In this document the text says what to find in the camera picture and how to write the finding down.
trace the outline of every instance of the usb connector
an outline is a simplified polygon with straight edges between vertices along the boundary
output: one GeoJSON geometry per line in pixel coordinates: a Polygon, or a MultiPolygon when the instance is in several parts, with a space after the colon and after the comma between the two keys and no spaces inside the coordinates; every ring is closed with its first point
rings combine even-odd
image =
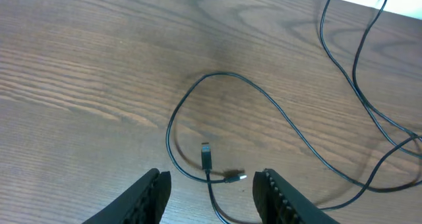
{"type": "Polygon", "coordinates": [[[209,143],[205,142],[202,143],[202,149],[200,151],[201,159],[202,159],[202,170],[206,172],[210,172],[212,169],[212,161],[211,161],[211,149],[209,143]]]}
{"type": "Polygon", "coordinates": [[[226,178],[226,182],[236,182],[236,181],[240,181],[240,180],[246,179],[246,177],[247,177],[246,174],[240,173],[240,174],[238,174],[238,175],[236,175],[234,177],[226,178]]]}

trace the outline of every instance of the black cable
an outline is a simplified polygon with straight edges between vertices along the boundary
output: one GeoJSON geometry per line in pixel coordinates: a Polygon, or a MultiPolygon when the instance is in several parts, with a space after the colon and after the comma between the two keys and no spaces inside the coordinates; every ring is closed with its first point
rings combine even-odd
{"type": "MultiPolygon", "coordinates": [[[[383,127],[381,126],[381,124],[377,121],[377,118],[373,115],[373,113],[371,112],[371,110],[373,110],[376,114],[378,114],[379,116],[381,116],[383,119],[385,119],[386,121],[388,121],[391,125],[394,125],[395,127],[399,128],[400,130],[403,130],[405,132],[407,132],[410,136],[415,136],[416,133],[404,128],[403,126],[400,126],[398,123],[394,122],[392,119],[388,118],[386,115],[382,114],[378,109],[376,109],[372,104],[369,103],[368,99],[363,95],[363,92],[359,89],[359,86],[357,84],[356,81],[356,68],[357,68],[357,62],[359,60],[359,56],[361,54],[362,48],[363,48],[363,44],[365,43],[366,37],[369,33],[369,31],[371,30],[372,26],[374,25],[374,23],[378,20],[378,17],[381,15],[381,13],[383,12],[385,5],[387,4],[387,0],[384,0],[384,3],[382,4],[382,7],[380,8],[380,10],[378,11],[377,15],[375,16],[375,18],[372,20],[372,22],[368,25],[367,29],[365,30],[365,33],[362,36],[361,42],[359,44],[359,47],[357,49],[356,55],[355,55],[355,60],[353,62],[353,71],[352,71],[352,77],[353,77],[353,81],[350,79],[349,75],[347,74],[347,72],[344,70],[344,68],[341,66],[341,64],[339,64],[339,62],[337,62],[337,60],[332,56],[330,50],[328,49],[325,40],[324,40],[324,22],[325,22],[325,15],[328,9],[328,6],[330,4],[331,0],[327,0],[324,10],[322,12],[322,16],[321,16],[321,22],[320,22],[320,42],[322,47],[324,48],[325,52],[327,53],[327,55],[329,56],[329,58],[331,59],[331,61],[340,69],[340,71],[343,73],[344,77],[346,78],[346,80],[349,82],[349,85],[351,86],[351,88],[353,89],[353,91],[356,93],[356,96],[359,98],[359,100],[361,101],[363,107],[366,109],[367,113],[369,114],[369,116],[371,117],[371,119],[374,121],[374,124],[377,126],[377,128],[381,131],[382,135],[384,135],[384,137],[387,139],[387,141],[389,141],[391,144],[397,146],[397,143],[395,143],[391,137],[389,137],[389,135],[387,134],[387,132],[383,129],[383,127]]],[[[409,154],[409,155],[413,155],[419,159],[422,159],[422,155],[421,154],[417,154],[415,152],[406,150],[406,149],[401,149],[403,152],[409,154]]]]}
{"type": "MultiPolygon", "coordinates": [[[[403,142],[401,142],[400,144],[398,144],[397,146],[395,146],[389,152],[387,152],[378,161],[377,165],[375,165],[374,169],[371,172],[371,175],[369,175],[368,181],[365,183],[365,185],[362,187],[362,189],[353,198],[351,198],[349,201],[344,202],[343,204],[340,204],[340,205],[337,205],[337,206],[333,206],[333,207],[329,207],[329,208],[321,208],[321,210],[322,211],[337,210],[337,209],[340,209],[340,208],[344,208],[347,205],[351,204],[352,202],[356,201],[364,193],[364,191],[366,191],[366,189],[368,189],[368,187],[371,184],[372,180],[374,179],[376,173],[378,172],[378,169],[380,168],[381,164],[385,161],[385,159],[387,159],[387,157],[389,157],[391,154],[393,154],[393,152],[399,150],[402,146],[406,145],[408,142],[412,141],[413,139],[420,138],[420,137],[422,137],[422,136],[409,137],[408,139],[404,140],[403,142]]],[[[421,182],[422,181],[418,181],[418,182],[415,182],[415,184],[418,185],[418,184],[421,184],[421,182]]]]}
{"type": "Polygon", "coordinates": [[[214,73],[210,73],[210,74],[205,74],[204,76],[202,76],[200,79],[198,79],[190,88],[189,90],[186,92],[186,94],[182,97],[181,101],[177,104],[175,110],[173,111],[173,114],[170,117],[170,121],[167,127],[167,132],[166,132],[166,147],[167,147],[167,152],[170,156],[171,161],[173,162],[174,166],[176,166],[176,168],[182,173],[184,174],[186,177],[189,177],[190,179],[193,179],[195,181],[198,182],[205,182],[208,184],[208,191],[210,193],[210,199],[211,199],[211,203],[213,206],[214,211],[216,212],[216,215],[218,216],[218,218],[223,222],[223,223],[228,223],[223,217],[222,215],[219,213],[218,209],[216,208],[215,205],[215,198],[214,198],[214,194],[211,188],[211,184],[215,184],[215,183],[222,183],[222,182],[227,182],[227,179],[221,179],[221,180],[215,180],[215,181],[211,181],[210,180],[210,175],[209,173],[206,174],[206,180],[193,176],[191,174],[189,174],[188,172],[186,172],[183,168],[180,167],[180,165],[177,163],[177,161],[175,160],[173,153],[171,151],[171,147],[170,147],[170,143],[169,143],[169,138],[170,138],[170,134],[171,134],[171,128],[175,119],[175,116],[178,112],[178,110],[180,109],[180,107],[182,106],[182,104],[185,102],[185,100],[187,99],[187,97],[190,95],[190,93],[196,88],[196,86],[198,86],[199,83],[201,83],[205,78],[211,77],[211,76],[232,76],[232,77],[236,77],[238,79],[241,79],[242,81],[248,83],[249,85],[251,85],[252,87],[254,87],[255,89],[257,89],[260,93],[262,93],[277,109],[278,111],[283,115],[284,119],[290,124],[290,126],[292,127],[292,129],[299,135],[299,137],[302,139],[302,141],[304,141],[304,143],[308,146],[308,148],[321,160],[321,162],[327,166],[329,169],[331,169],[333,172],[335,172],[337,175],[341,176],[342,178],[344,178],[345,180],[356,184],[358,186],[360,186],[362,189],[349,201],[334,206],[334,207],[330,207],[330,208],[322,208],[322,210],[324,211],[329,211],[329,210],[336,210],[339,208],[343,208],[349,204],[351,204],[352,202],[356,201],[356,199],[358,199],[362,193],[364,193],[364,191],[366,190],[370,190],[373,192],[396,192],[396,191],[400,191],[400,190],[404,190],[416,185],[419,185],[422,183],[422,181],[417,181],[417,182],[409,182],[407,184],[403,184],[401,186],[396,186],[396,187],[392,187],[392,188],[374,188],[369,186],[370,183],[372,182],[374,176],[376,175],[379,167],[381,166],[382,162],[384,162],[384,160],[390,156],[391,154],[393,154],[396,150],[402,150],[404,152],[406,152],[407,154],[413,155],[415,157],[418,157],[419,159],[422,159],[422,155],[421,154],[417,154],[415,152],[409,151],[409,150],[405,150],[402,147],[404,145],[406,145],[408,142],[410,142],[411,140],[416,140],[419,139],[420,141],[422,141],[422,137],[416,135],[416,133],[412,132],[411,130],[404,128],[403,126],[399,125],[398,123],[394,122],[392,119],[388,118],[386,115],[382,114],[379,110],[377,110],[372,104],[369,103],[368,99],[364,96],[363,92],[360,90],[359,86],[357,85],[357,80],[356,80],[356,68],[357,68],[357,62],[359,60],[359,56],[361,53],[361,50],[363,48],[363,44],[366,40],[367,34],[369,33],[369,30],[372,28],[372,26],[374,25],[374,23],[378,20],[378,17],[380,16],[381,12],[384,10],[385,4],[387,2],[387,0],[384,0],[384,3],[382,4],[382,7],[380,8],[379,12],[377,13],[377,15],[375,16],[374,20],[369,24],[369,26],[367,27],[367,29],[365,30],[365,33],[362,36],[361,39],[361,43],[359,44],[356,56],[355,56],[355,60],[353,62],[353,72],[352,72],[352,78],[353,81],[351,80],[351,78],[348,76],[347,72],[344,70],[344,68],[339,64],[339,62],[337,62],[337,60],[335,60],[335,58],[332,56],[330,50],[328,49],[325,40],[324,40],[324,34],[323,34],[323,28],[324,28],[324,21],[325,21],[325,15],[328,9],[328,6],[330,4],[331,0],[327,0],[325,8],[322,12],[322,17],[321,17],[321,22],[320,22],[320,41],[321,44],[325,50],[325,52],[327,53],[327,55],[329,56],[329,58],[333,61],[333,63],[340,69],[340,71],[343,73],[343,75],[345,76],[346,80],[349,82],[349,85],[351,86],[351,88],[353,89],[353,91],[356,93],[356,96],[359,98],[359,100],[361,101],[363,107],[367,110],[367,113],[369,114],[369,116],[371,117],[371,119],[373,120],[374,124],[377,126],[377,128],[381,131],[381,133],[384,135],[384,137],[387,139],[387,141],[389,141],[391,144],[394,145],[394,148],[392,148],[387,154],[385,154],[380,161],[377,163],[377,165],[375,166],[375,168],[373,169],[370,177],[368,178],[367,182],[365,184],[363,184],[362,182],[359,182],[349,176],[347,176],[345,173],[341,172],[340,170],[338,170],[337,168],[333,167],[331,164],[329,164],[313,147],[312,145],[309,144],[309,142],[307,141],[307,139],[302,135],[302,133],[300,132],[300,130],[294,125],[294,123],[291,121],[291,119],[286,115],[286,113],[283,111],[283,109],[259,86],[257,86],[255,83],[251,82],[249,79],[241,76],[240,74],[234,73],[234,72],[214,72],[214,73]],[[397,128],[399,128],[400,130],[406,132],[409,134],[409,138],[404,140],[403,142],[401,142],[400,144],[395,143],[391,137],[389,137],[389,135],[387,134],[387,132],[383,129],[383,127],[381,126],[381,124],[377,121],[377,118],[373,115],[372,111],[374,111],[376,114],[380,115],[383,119],[385,119],[386,121],[388,121],[391,125],[396,126],[397,128]]]}
{"type": "Polygon", "coordinates": [[[218,219],[224,223],[224,224],[230,224],[229,221],[227,221],[226,219],[224,219],[223,215],[220,213],[220,211],[218,211],[217,205],[216,205],[216,199],[214,197],[214,193],[212,191],[212,187],[211,187],[211,182],[210,181],[210,172],[206,171],[205,172],[206,175],[206,180],[208,181],[208,193],[210,194],[210,200],[211,200],[211,206],[212,209],[214,210],[214,212],[216,213],[218,219]]]}

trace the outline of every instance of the cable plug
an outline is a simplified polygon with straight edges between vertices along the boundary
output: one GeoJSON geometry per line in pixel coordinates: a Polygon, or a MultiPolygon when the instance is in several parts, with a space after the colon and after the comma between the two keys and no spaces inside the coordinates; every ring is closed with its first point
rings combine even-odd
{"type": "Polygon", "coordinates": [[[210,149],[209,143],[207,142],[202,143],[200,156],[202,160],[202,170],[204,170],[205,172],[210,172],[212,169],[212,161],[211,161],[211,149],[210,149]]]}
{"type": "Polygon", "coordinates": [[[243,180],[243,179],[246,179],[246,178],[247,178],[246,174],[240,173],[236,176],[226,178],[225,182],[236,182],[236,181],[240,181],[240,180],[243,180]]]}

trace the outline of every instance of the desk surface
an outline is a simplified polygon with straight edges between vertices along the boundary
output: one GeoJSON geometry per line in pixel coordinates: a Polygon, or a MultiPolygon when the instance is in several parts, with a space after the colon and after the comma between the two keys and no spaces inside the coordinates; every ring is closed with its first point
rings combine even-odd
{"type": "MultiPolygon", "coordinates": [[[[81,222],[157,167],[171,171],[173,186],[162,223],[218,223],[206,185],[179,173],[164,145],[181,96],[215,70],[262,86],[329,162],[365,181],[392,145],[319,44],[325,1],[0,0],[0,222],[81,222]]],[[[326,40],[348,72],[374,13],[332,2],[326,40]]],[[[385,13],[358,69],[373,104],[419,134],[421,52],[422,21],[385,13]]],[[[386,129],[396,141],[406,138],[386,129]]],[[[216,171],[246,170],[245,181],[214,187],[232,218],[258,221],[252,177],[266,167],[321,207],[358,191],[234,78],[201,84],[174,138],[188,161],[177,159],[196,175],[201,142],[211,143],[216,171]]],[[[373,184],[402,184],[418,173],[418,160],[397,152],[373,184]]],[[[329,215],[341,223],[418,223],[421,195],[420,187],[366,192],[329,215]]]]}

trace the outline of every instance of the wooden desk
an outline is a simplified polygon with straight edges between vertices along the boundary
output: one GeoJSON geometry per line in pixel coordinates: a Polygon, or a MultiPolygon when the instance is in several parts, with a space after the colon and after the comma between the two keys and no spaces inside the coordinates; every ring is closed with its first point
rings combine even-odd
{"type": "MultiPolygon", "coordinates": [[[[179,173],[164,145],[181,96],[215,70],[262,86],[329,162],[365,181],[392,145],[319,44],[325,1],[0,0],[0,222],[80,223],[157,167],[171,171],[173,186],[162,223],[219,223],[206,185],[179,173]]],[[[326,40],[347,71],[374,14],[332,2],[326,40]]],[[[367,97],[419,134],[421,52],[422,22],[384,13],[358,69],[367,97]]],[[[178,116],[176,135],[192,162],[200,163],[207,141],[215,170],[246,170],[245,181],[214,186],[219,205],[236,219],[259,220],[252,177],[266,167],[321,207],[358,191],[234,78],[201,84],[178,116]]],[[[397,152],[373,184],[402,184],[418,172],[418,160],[397,152]]],[[[419,223],[421,195],[420,187],[366,192],[329,215],[341,223],[419,223]]]]}

